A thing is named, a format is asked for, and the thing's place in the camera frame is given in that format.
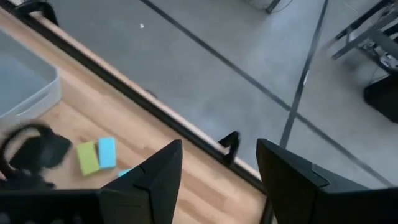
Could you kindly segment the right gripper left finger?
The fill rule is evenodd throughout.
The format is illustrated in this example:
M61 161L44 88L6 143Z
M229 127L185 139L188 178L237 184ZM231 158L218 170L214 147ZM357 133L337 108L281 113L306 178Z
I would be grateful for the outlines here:
M172 224L182 176L183 146L173 140L101 188L103 224Z

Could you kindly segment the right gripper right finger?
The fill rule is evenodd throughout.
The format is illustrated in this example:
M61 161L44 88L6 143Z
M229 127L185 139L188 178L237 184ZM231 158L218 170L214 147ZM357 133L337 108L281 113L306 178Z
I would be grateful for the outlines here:
M338 204L324 193L339 175L266 139L257 140L256 158L277 224L342 224Z

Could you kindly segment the green rectangular block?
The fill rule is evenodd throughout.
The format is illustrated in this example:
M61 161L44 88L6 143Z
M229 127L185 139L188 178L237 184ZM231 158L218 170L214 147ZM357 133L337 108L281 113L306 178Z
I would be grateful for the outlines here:
M93 141L78 145L76 153L83 176L94 174L100 170L95 143Z

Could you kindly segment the clear bin with blue blocks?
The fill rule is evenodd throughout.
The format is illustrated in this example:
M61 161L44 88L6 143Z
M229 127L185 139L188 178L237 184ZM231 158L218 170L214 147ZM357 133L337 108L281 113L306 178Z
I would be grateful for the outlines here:
M0 29L0 129L38 118L61 97L58 70Z

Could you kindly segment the black floor tape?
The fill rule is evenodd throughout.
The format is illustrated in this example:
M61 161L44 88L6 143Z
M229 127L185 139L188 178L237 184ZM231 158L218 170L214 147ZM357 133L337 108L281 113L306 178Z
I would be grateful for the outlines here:
M243 70L241 70L239 67L237 67L234 63L232 63L226 57L222 56L213 47L211 47L206 42L201 40L199 37L197 37L191 31L186 29L183 25L181 25L175 19L170 17L166 12L164 12L163 10L158 8L150 0L140 0L140 1L143 2L149 8L151 8L153 11L155 11L158 15L163 17L166 21L171 23L178 30L183 32L187 37L189 37L194 42L196 42L198 45L200 45L202 48L204 48L207 52L212 54L212 56L216 57L218 60L223 62L225 65L227 65L230 69L232 69L238 75L243 77L250 84L255 86L263 94L268 96L272 101L277 103L279 106L283 107L285 110L289 111L289 117L287 119L286 127L284 129L284 133L283 133L282 138L281 138L281 142L282 142L283 146L286 146L287 143L288 143L288 140L289 140L289 137L290 137L290 132L292 130L292 126L294 124L294 121L299 120L303 124L305 124L309 129L311 129L315 134L317 134L320 138L324 139L324 141L326 141L327 143L332 145L335 148L335 150L337 150L340 154L344 155L345 158L350 160L353 164L356 164L363 171L365 171L366 173L368 173L369 175L371 175L372 177L377 179L380 183L382 183L382 184L384 184L386 186L392 186L393 185L393 183L389 182L380 173L376 172L373 168L371 168L369 165L367 165L364 161L362 161L361 159L357 158L354 154L350 153L341 144L337 143L335 140L333 140L331 137L329 137L327 134L325 134L323 131L321 131L318 127L316 127L313 123L311 123L307 118L304 118L301 114L298 114L296 107L292 108L287 103L284 103L283 100L278 98L270 90L268 90L266 87L262 86L259 82L255 81L255 79L251 78L247 73L245 73Z
M307 58L305 60L305 64L304 64L303 70L301 72L300 80L298 82L298 86L297 86L297 89L296 89L296 92L295 92L295 96L294 96L294 100L293 100L293 103L292 103L292 107L291 107L291 109L289 111L289 116L288 116L287 121L285 123L284 131L282 133L282 137L281 137L280 142L279 142L279 146L281 146L283 149L285 149L286 146L287 146L287 143L289 141L289 137L290 137L290 134L291 134L291 130L292 130L292 127L293 127L293 124L294 124L294 120L295 120L295 118L297 116L297 110L299 108L300 100L301 100L301 97L302 97L305 81L306 81L306 78L307 78L307 73L309 71L310 64L311 64L311 62L313 60L313 57L315 55L315 52L316 52L316 49L317 49L317 46L318 46L318 42L320 40L320 33L321 33L321 29L322 29L324 18L325 18L326 10L327 10L327 7L328 7L328 3L329 3L329 0L324 0L323 7L322 7L322 10L321 10L321 13L320 13L320 17L318 18L317 26L316 26L315 32L313 34L313 38L312 38L312 42L311 42L311 45L310 45L310 49L308 51Z

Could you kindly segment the black floor box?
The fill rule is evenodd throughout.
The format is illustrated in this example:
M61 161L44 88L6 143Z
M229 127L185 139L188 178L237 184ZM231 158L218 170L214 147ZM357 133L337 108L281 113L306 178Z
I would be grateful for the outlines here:
M364 100L388 120L398 124L398 75L389 75L364 89Z

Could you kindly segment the black stand leg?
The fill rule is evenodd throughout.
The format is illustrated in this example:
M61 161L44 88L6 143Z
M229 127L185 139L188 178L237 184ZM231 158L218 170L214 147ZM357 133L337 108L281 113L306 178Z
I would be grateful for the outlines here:
M243 0L251 7L265 12L275 14L287 8L293 0Z

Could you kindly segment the black clamp bracket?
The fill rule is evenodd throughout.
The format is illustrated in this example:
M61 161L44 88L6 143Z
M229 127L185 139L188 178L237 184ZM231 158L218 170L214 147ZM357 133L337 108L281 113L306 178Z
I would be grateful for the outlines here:
M233 164L239 149L240 142L241 138L238 131L233 131L218 141L218 143L224 148L229 149L228 153L223 156L223 161L227 166L231 166Z

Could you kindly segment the grey metal table frame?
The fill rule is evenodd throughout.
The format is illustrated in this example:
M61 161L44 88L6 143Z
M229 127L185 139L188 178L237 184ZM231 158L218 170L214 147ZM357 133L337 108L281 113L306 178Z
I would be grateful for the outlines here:
M378 12L381 14L374 24L354 35ZM380 0L332 38L327 46L332 46L340 39L345 40L345 45L331 56L333 60L357 49L386 73L398 75L398 0Z

